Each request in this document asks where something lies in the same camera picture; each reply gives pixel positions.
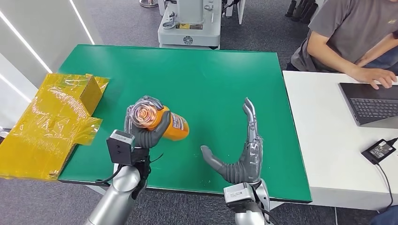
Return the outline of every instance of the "laptop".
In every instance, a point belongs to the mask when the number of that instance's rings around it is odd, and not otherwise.
[[[358,126],[398,129],[398,85],[379,90],[364,83],[338,85]]]

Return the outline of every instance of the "power cord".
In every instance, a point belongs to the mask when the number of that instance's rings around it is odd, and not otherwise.
[[[224,8],[222,9],[221,12],[225,12],[225,11],[227,10],[227,8],[229,8],[229,7],[233,6],[233,5],[238,4],[239,1],[240,1],[240,0],[234,0],[231,4],[224,6]]]
[[[397,142],[397,140],[398,140],[398,137],[387,141],[387,144],[392,147],[395,144],[395,142]],[[387,177],[386,173],[384,172],[383,168],[380,166],[379,163],[376,163],[376,166],[378,166],[380,168],[380,170],[383,172],[383,175],[384,175],[384,177],[386,178],[386,181],[387,181],[388,191],[390,193],[391,202],[384,210],[384,211],[387,211],[388,209],[390,209],[390,207],[394,203],[394,198],[392,197],[391,186],[390,186],[390,182],[388,181],[388,177]]]
[[[96,183],[96,184],[105,184],[106,186],[110,187],[111,185],[108,183],[108,181],[112,180],[113,177],[115,177],[115,176],[120,172],[120,170],[122,169],[123,166],[124,166],[124,165],[119,164],[119,165],[117,166],[117,170],[112,174],[112,176],[106,178],[105,180],[100,180],[100,179],[95,180],[95,183]]]
[[[385,172],[384,172],[383,168],[380,166],[380,164],[377,163],[376,165],[377,165],[377,166],[381,169],[381,171],[383,172],[384,177],[386,178],[386,181],[387,181],[388,191],[390,192],[391,203],[390,203],[390,204],[385,208],[385,210],[384,210],[384,211],[387,211],[387,210],[392,206],[392,204],[394,203],[394,198],[392,197],[391,186],[390,186],[390,182],[388,181],[387,175],[385,174]]]
[[[267,210],[265,210],[265,209],[263,209],[263,208],[260,208],[260,210],[261,210],[263,213],[269,215],[269,217],[271,217],[271,219],[273,219],[273,220],[275,221],[275,224],[276,224],[276,225],[279,225],[279,224],[280,224],[280,223],[271,215],[271,212],[268,212]]]
[[[161,154],[159,157],[157,157],[154,161],[149,161],[149,164],[151,164],[151,163],[157,161],[158,159],[160,159],[160,158],[163,156],[163,154],[164,154],[164,153],[162,153],[162,154]],[[119,164],[118,167],[117,167],[117,170],[112,174],[112,176],[106,178],[105,180],[97,179],[97,180],[95,180],[95,183],[96,183],[96,184],[105,184],[106,186],[110,187],[111,185],[108,183],[108,181],[112,180],[112,179],[120,172],[120,170],[122,169],[123,166],[124,166],[124,165]]]

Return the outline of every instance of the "gray carpet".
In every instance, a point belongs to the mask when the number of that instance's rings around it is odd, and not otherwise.
[[[138,0],[86,0],[107,45],[159,46],[158,8]],[[308,28],[284,17],[289,0],[248,0],[244,23],[223,19],[221,48],[277,52],[282,67],[305,38]],[[78,225],[101,195],[81,186],[32,180],[0,179],[0,225]],[[335,225],[331,207],[284,204],[272,211],[279,225]],[[365,225],[375,212],[337,209],[339,225]],[[222,197],[145,191],[128,225],[232,225],[234,214]]]

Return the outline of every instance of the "power adapter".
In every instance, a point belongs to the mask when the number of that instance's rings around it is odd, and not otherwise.
[[[362,155],[368,159],[374,165],[379,164],[383,159],[387,156],[391,155],[396,149],[393,147],[393,144],[397,141],[397,139],[392,139],[390,141],[386,141],[384,139],[379,140],[376,144],[372,145],[372,147],[362,152]]]

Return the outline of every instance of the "white desk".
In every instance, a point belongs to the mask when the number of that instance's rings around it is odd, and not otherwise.
[[[378,167],[362,155],[398,129],[358,127],[338,83],[356,83],[344,74],[283,72],[313,204],[379,210],[390,203]],[[380,165],[398,204],[398,151]]]

